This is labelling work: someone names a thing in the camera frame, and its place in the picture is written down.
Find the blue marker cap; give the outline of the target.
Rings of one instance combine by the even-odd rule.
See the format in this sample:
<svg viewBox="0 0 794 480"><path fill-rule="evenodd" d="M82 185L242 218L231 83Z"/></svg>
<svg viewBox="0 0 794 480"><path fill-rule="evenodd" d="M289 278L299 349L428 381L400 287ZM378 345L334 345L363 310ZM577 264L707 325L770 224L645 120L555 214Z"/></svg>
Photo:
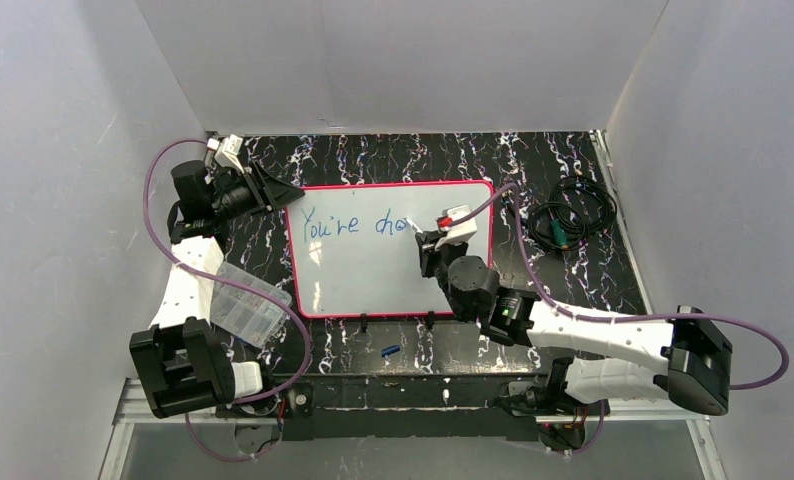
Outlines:
<svg viewBox="0 0 794 480"><path fill-rule="evenodd" d="M399 345L391 345L391 346L383 348L381 350L380 354L381 354L382 358L386 358L386 357L388 357L388 356L390 356L392 354L395 354L395 353L397 353L399 351L400 351L400 346Z"/></svg>

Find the white blue whiteboard marker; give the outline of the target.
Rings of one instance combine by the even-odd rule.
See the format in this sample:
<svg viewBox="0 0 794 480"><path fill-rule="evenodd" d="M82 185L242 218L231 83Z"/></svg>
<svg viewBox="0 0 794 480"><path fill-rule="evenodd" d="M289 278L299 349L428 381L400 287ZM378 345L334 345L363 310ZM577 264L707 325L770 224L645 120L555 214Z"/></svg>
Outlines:
<svg viewBox="0 0 794 480"><path fill-rule="evenodd" d="M411 229L415 232L415 234L422 235L424 232L423 230L411 219L406 219L407 224L411 227Z"/></svg>

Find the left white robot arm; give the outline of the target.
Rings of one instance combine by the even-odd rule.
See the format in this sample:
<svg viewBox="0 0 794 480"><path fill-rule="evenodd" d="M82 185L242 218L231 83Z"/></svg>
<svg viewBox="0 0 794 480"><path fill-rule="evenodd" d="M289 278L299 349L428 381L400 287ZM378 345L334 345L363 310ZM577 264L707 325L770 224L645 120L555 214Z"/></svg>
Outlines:
<svg viewBox="0 0 794 480"><path fill-rule="evenodd" d="M149 327L131 336L129 351L154 416L250 402L275 389L259 361L227 357L218 330L253 346L288 317L290 297L227 263L230 221L274 213L303 198L302 189L262 167L220 167L202 160L171 171L178 195L167 219L174 256L163 299Z"/></svg>

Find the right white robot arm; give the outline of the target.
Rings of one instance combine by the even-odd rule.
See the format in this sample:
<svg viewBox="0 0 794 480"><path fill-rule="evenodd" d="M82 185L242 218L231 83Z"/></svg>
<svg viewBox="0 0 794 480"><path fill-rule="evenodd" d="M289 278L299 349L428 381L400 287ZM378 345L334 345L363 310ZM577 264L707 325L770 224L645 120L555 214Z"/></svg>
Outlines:
<svg viewBox="0 0 794 480"><path fill-rule="evenodd" d="M543 387L516 394L508 407L527 415L611 398L667 399L698 414L729 409L731 356L726 336L696 311L651 323L621 315L590 322L589 310L564 315L538 294L501 285L499 273L438 231L415 236L421 275L436 280L455 318L476 322L504 346L563 348L593 359L556 359Z"/></svg>

